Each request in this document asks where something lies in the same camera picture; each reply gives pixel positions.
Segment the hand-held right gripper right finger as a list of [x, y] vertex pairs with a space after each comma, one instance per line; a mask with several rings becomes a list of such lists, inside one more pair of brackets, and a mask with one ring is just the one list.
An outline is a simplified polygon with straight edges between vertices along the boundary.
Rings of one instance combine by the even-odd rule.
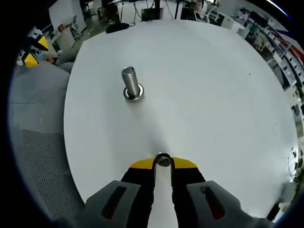
[[206, 181], [193, 162], [171, 160], [172, 202], [180, 228], [272, 228], [273, 222], [242, 210], [240, 201], [214, 181]]

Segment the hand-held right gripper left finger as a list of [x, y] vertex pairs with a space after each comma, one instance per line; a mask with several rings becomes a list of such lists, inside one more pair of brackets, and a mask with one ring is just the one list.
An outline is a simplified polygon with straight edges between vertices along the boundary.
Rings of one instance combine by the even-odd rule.
[[154, 202], [155, 164], [154, 158], [136, 161], [120, 181], [108, 183], [88, 198], [78, 227], [147, 227]]

